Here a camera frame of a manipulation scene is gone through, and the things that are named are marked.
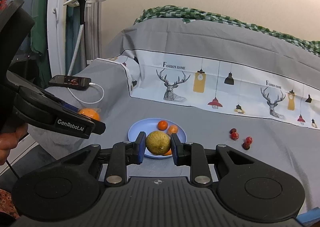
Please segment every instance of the white charging cable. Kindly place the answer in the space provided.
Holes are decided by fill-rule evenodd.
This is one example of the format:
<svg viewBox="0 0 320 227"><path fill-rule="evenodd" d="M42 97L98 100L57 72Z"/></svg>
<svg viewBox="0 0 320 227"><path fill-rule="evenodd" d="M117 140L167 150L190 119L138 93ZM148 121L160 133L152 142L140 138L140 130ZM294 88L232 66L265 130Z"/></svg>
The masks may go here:
<svg viewBox="0 0 320 227"><path fill-rule="evenodd" d="M80 101L80 102L82 102L82 103L84 103L84 104L96 104L96 103L100 102L100 101L103 99L103 97L104 97L104 89L103 89L100 85L98 85L98 84L96 84L96 83L90 82L89 85L97 85L98 87L100 87L100 88L102 89L102 97L100 98L100 100L95 101L95 102L85 102L85 101L82 101L82 100L78 99L78 98L72 93L72 91L70 90L70 88L68 88L68 90L70 91L70 93L72 94L72 96L75 97L78 101Z"/></svg>

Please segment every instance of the text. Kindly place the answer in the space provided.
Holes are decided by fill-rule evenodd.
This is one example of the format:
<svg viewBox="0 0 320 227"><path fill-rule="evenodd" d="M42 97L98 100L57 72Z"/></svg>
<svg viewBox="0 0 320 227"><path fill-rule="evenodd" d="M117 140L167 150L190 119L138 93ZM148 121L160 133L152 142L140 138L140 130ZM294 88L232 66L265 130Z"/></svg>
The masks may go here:
<svg viewBox="0 0 320 227"><path fill-rule="evenodd" d="M62 126L65 126L65 127L68 127L68 128L76 129L76 130L79 130L79 131L83 131L84 130L84 127L76 126L74 124L71 124L70 122L62 121L61 119L58 120L58 124L62 125Z"/></svg>
<svg viewBox="0 0 320 227"><path fill-rule="evenodd" d="M281 86L279 86L279 85L275 85L275 84L273 84L273 83L270 83L268 80L267 80L266 82L267 82L267 86L275 87L275 88L281 89Z"/></svg>
<svg viewBox="0 0 320 227"><path fill-rule="evenodd" d="M165 68L172 68L172 69L178 69L178 70L185 70L185 66L178 66L178 65L172 65L172 64L167 64L167 62L163 62L163 67Z"/></svg>

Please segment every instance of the finger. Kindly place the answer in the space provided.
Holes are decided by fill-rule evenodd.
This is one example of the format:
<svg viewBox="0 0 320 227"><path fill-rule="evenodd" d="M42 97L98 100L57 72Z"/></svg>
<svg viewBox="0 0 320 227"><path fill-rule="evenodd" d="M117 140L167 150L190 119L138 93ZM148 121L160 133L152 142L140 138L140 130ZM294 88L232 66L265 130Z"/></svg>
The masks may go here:
<svg viewBox="0 0 320 227"><path fill-rule="evenodd" d="M16 129L16 136L18 139L21 139L24 135L28 133L28 124L24 123Z"/></svg>
<svg viewBox="0 0 320 227"><path fill-rule="evenodd" d="M10 150L0 150L0 166L2 166L7 160L10 154Z"/></svg>
<svg viewBox="0 0 320 227"><path fill-rule="evenodd" d="M0 150L11 150L17 147L19 139L15 133L0 134Z"/></svg>

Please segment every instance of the black cable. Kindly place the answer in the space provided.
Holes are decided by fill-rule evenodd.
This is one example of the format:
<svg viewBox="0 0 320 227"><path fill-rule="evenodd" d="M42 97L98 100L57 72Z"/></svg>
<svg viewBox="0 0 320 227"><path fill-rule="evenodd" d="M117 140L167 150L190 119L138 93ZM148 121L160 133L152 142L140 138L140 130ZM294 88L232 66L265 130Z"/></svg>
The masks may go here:
<svg viewBox="0 0 320 227"><path fill-rule="evenodd" d="M9 168L11 169L11 171L14 173L14 175L20 179L20 177L18 176L18 174L16 173L16 171L13 169L13 167L10 165L10 163L8 162L8 160L6 160L6 163L8 164Z"/></svg>

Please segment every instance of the blue plate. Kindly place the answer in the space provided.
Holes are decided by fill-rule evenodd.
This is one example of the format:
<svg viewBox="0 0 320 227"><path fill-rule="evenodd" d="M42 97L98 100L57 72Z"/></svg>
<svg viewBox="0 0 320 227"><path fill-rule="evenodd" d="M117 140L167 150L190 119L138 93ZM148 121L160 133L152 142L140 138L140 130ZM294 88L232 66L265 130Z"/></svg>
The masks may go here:
<svg viewBox="0 0 320 227"><path fill-rule="evenodd" d="M146 135L148 136L151 132L158 130L157 125L158 125L160 120L165 120L166 122L168 122L168 128L171 125L176 125L176 123L173 123L170 120L159 119L159 118L148 118L148 119L139 120L135 124L133 124L131 126L131 128L129 129L129 132L128 132L129 141L135 142L136 138L138 137L138 135L140 133L140 131L144 131L146 133ZM187 141L186 133L179 126L178 126L177 135L178 135L181 143L185 143ZM147 148L146 148L146 151L144 152L144 155L146 157L149 157L149 158L170 158L170 157L172 157L172 155L170 155L170 156L154 155L154 154L150 153L149 150L147 150Z"/></svg>

